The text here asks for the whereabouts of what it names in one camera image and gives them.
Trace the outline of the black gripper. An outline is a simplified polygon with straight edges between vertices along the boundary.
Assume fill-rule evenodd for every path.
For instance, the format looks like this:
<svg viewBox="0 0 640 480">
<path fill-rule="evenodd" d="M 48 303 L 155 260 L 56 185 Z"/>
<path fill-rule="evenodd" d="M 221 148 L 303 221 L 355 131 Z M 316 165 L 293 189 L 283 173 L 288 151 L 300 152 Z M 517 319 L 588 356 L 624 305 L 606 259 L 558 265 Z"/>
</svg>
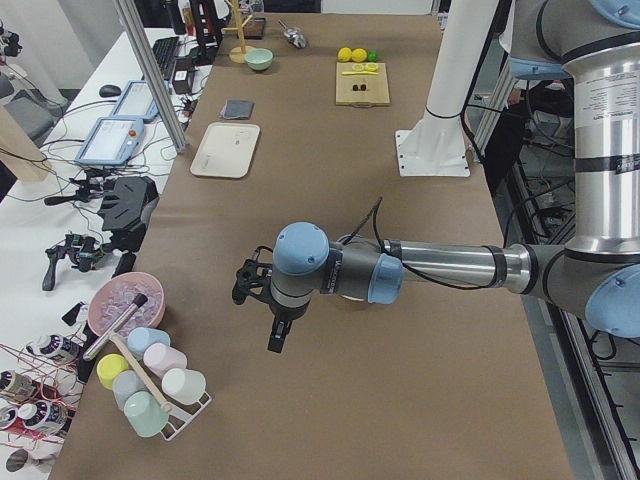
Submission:
<svg viewBox="0 0 640 480">
<path fill-rule="evenodd" d="M 270 294 L 273 299 L 271 310 L 274 314 L 274 321 L 267 349 L 270 352 L 281 353 L 293 321 L 301 318 L 307 311 L 311 300 L 311 291 L 307 290 L 301 295 L 295 296 L 283 293 L 277 287 L 271 287 Z"/>
</svg>

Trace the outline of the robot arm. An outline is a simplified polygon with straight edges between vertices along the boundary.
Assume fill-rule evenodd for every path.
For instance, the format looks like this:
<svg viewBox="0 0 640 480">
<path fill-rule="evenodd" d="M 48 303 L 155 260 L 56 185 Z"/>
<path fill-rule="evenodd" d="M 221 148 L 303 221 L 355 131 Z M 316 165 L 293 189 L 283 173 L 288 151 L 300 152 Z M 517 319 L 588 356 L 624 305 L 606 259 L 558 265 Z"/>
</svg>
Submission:
<svg viewBox="0 0 640 480">
<path fill-rule="evenodd" d="M 313 292 L 390 304 L 411 273 L 440 285 L 533 295 L 623 338 L 639 334 L 639 5 L 519 1 L 516 77 L 574 81 L 575 232 L 564 245 L 330 241 L 297 222 L 279 234 L 266 288 L 280 352 Z"/>
<path fill-rule="evenodd" d="M 510 11 L 509 68 L 519 80 L 559 80 L 563 68 L 561 40 L 567 31 L 563 8 L 553 1 L 513 1 Z"/>
</svg>

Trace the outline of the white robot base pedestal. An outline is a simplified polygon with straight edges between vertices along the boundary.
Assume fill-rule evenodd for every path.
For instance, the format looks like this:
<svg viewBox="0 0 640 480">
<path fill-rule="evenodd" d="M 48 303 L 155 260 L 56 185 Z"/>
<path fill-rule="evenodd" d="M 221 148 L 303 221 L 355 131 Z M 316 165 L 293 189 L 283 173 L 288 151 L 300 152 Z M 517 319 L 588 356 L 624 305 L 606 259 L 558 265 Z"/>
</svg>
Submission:
<svg viewBox="0 0 640 480">
<path fill-rule="evenodd" d="M 464 108 L 485 44 L 509 1 L 453 1 L 450 5 L 424 115 L 410 130 L 396 132 L 403 177 L 467 177 Z"/>
</svg>

